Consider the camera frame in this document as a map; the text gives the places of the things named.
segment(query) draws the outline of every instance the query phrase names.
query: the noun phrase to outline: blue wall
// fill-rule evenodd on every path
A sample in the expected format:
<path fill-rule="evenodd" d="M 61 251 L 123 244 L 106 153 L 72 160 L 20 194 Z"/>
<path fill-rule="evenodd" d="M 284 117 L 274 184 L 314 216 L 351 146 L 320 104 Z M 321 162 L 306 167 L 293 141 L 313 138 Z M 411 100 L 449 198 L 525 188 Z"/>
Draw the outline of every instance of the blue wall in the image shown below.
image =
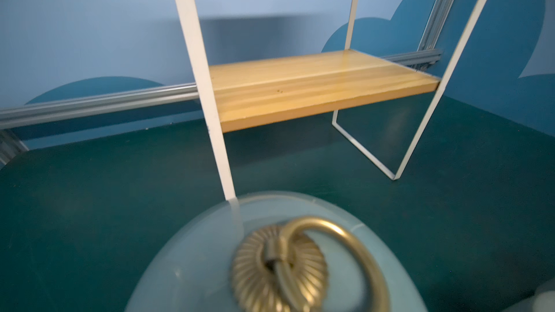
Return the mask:
<path fill-rule="evenodd" d="M 416 49 L 429 0 L 403 0 L 391 20 L 357 18 L 352 47 L 384 56 Z M 455 0 L 428 69 L 442 76 L 476 0 Z M 343 48 L 346 25 L 324 51 Z M 555 135 L 555 0 L 488 0 L 445 95 Z"/>
<path fill-rule="evenodd" d="M 221 64 L 318 53 L 351 0 L 196 1 L 209 63 Z M 358 16 L 398 22 L 401 1 L 359 0 Z M 0 107 L 193 81 L 174 0 L 0 0 L 0 13 Z M 200 117 L 188 102 L 14 131 L 41 148 Z"/>
<path fill-rule="evenodd" d="M 442 75 L 476 0 L 455 0 L 437 47 Z M 555 0 L 488 0 L 446 95 L 555 135 Z"/>

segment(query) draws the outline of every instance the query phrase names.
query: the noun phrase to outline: teal floor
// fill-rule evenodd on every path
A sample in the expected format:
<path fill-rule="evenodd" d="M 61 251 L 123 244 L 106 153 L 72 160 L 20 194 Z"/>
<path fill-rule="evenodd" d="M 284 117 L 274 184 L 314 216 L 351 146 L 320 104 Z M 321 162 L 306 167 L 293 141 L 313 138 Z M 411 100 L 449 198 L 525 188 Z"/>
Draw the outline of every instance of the teal floor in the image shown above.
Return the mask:
<path fill-rule="evenodd" d="M 430 95 L 341 111 L 396 167 Z M 430 311 L 500 311 L 555 276 L 555 138 L 444 97 L 392 182 L 322 114 L 226 134 L 239 195 L 320 197 L 397 255 Z M 0 170 L 0 310 L 121 311 L 223 200 L 204 121 L 40 149 Z"/>

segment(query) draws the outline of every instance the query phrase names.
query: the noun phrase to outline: gold ring pull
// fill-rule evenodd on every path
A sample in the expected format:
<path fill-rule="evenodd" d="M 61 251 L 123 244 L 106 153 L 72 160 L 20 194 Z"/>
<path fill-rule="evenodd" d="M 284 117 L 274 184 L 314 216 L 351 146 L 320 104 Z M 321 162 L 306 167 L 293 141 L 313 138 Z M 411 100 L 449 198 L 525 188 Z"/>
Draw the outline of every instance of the gold ring pull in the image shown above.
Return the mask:
<path fill-rule="evenodd" d="M 291 246 L 292 239 L 295 235 L 308 229 L 319 230 L 334 236 L 351 251 L 363 267 L 369 283 L 372 294 L 369 311 L 389 312 L 389 293 L 376 260 L 351 232 L 329 220 L 318 217 L 302 217 L 288 222 L 281 228 L 279 236 L 270 239 L 265 247 L 265 259 L 267 262 L 273 263 L 277 284 L 291 307 L 298 312 L 309 312 L 313 306 L 301 293 L 288 262 L 288 258 L 294 252 Z"/>

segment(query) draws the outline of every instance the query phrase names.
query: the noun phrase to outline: wooden plank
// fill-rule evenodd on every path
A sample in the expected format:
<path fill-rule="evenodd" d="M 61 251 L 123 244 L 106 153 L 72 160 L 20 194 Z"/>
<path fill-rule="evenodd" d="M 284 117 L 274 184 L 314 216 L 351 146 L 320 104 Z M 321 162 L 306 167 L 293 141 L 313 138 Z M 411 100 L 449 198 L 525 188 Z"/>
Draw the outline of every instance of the wooden plank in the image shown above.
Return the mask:
<path fill-rule="evenodd" d="M 282 80 L 327 75 L 389 65 L 391 62 L 356 51 L 265 59 L 210 66 L 214 91 Z"/>
<path fill-rule="evenodd" d="M 224 132 L 434 91 L 426 73 L 349 51 L 211 66 Z"/>

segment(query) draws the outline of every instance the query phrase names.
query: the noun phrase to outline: white metal rod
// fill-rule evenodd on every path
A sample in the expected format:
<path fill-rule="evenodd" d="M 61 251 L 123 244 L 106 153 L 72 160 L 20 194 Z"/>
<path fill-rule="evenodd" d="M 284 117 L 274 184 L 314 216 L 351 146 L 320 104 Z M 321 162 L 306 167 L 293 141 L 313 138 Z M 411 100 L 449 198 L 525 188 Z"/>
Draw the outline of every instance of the white metal rod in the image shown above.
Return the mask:
<path fill-rule="evenodd" d="M 204 50 L 203 35 L 200 31 L 199 17 L 195 0 L 175 0 L 177 13 L 181 28 L 189 52 L 193 75 L 197 83 L 200 104 L 203 107 L 204 120 L 208 127 L 208 135 L 212 143 L 212 150 L 216 158 L 216 165 L 220 174 L 221 186 L 224 190 L 226 200 L 235 199 L 235 189 L 233 188 L 232 173 L 227 160 L 224 135 L 221 131 L 218 108 L 212 89 L 212 79 L 208 69 L 208 60 Z"/>
<path fill-rule="evenodd" d="M 345 129 L 343 129 L 340 125 L 337 124 L 337 122 L 332 122 L 332 125 L 341 133 L 343 134 L 343 136 L 345 136 L 345 138 L 347 138 L 347 140 L 349 140 L 353 145 L 355 145 L 355 147 L 362 152 L 363 155 L 366 156 L 366 158 L 370 159 L 372 161 L 372 163 L 374 163 L 378 169 L 382 170 L 383 173 L 385 173 L 387 175 L 387 177 L 394 179 L 395 178 L 395 174 L 392 173 L 391 170 L 389 170 L 382 162 L 380 162 L 380 160 L 378 158 L 376 158 L 373 154 L 370 153 L 370 151 L 368 151 L 360 142 L 358 142 L 353 136 L 351 136 L 349 133 L 347 133 L 345 131 Z"/>
<path fill-rule="evenodd" d="M 237 242 L 240 242 L 245 238 L 245 223 L 241 217 L 241 205 L 239 204 L 239 199 L 237 198 L 229 199 L 227 202 L 229 202 L 230 210 L 232 212 L 233 229 L 235 230 L 236 239 Z"/>
<path fill-rule="evenodd" d="M 345 39 L 345 50 L 348 50 L 351 48 L 352 29 L 355 25 L 357 5 L 358 5 L 358 0 L 351 1 L 351 12 L 349 14 L 349 24 L 347 25 L 347 38 Z"/>
<path fill-rule="evenodd" d="M 410 146 L 408 147 L 407 153 L 405 154 L 405 157 L 403 158 L 403 161 L 401 162 L 401 165 L 399 166 L 399 170 L 397 170 L 397 173 L 395 174 L 394 179 L 398 179 L 399 177 L 401 177 L 401 174 L 403 174 L 403 171 L 405 170 L 408 160 L 410 159 L 416 147 L 416 144 L 420 140 L 420 136 L 424 132 L 424 129 L 426 128 L 426 125 L 428 124 L 430 117 L 432 117 L 432 114 L 434 113 L 434 110 L 436 109 L 437 103 L 439 103 L 441 96 L 443 95 L 443 92 L 445 92 L 445 87 L 447 87 L 447 83 L 449 82 L 451 75 L 453 75 L 454 69 L 457 66 L 457 63 L 461 57 L 462 51 L 465 49 L 466 43 L 468 42 L 468 38 L 470 38 L 470 34 L 472 33 L 472 30 L 474 29 L 474 26 L 476 25 L 476 22 L 478 21 L 478 18 L 480 17 L 480 14 L 482 13 L 482 9 L 484 8 L 484 5 L 486 4 L 486 2 L 487 0 L 476 1 L 474 10 L 470 14 L 470 18 L 468 19 L 468 22 L 465 26 L 464 31 L 462 31 L 462 35 L 458 41 L 457 47 L 455 47 L 454 49 L 453 56 L 451 57 L 451 60 L 449 60 L 447 69 L 445 70 L 445 73 L 443 74 L 443 78 L 441 79 L 441 82 L 437 87 L 436 94 L 434 95 L 434 98 L 432 99 L 432 102 L 430 103 L 430 106 L 428 107 L 428 110 L 424 115 L 424 119 L 420 123 L 420 126 L 416 131 L 416 134 L 412 139 Z"/>
<path fill-rule="evenodd" d="M 335 110 L 335 111 L 334 111 L 334 116 L 331 117 L 331 123 L 332 123 L 332 124 L 337 123 L 337 113 L 338 113 L 338 112 L 339 112 L 339 110 Z"/>

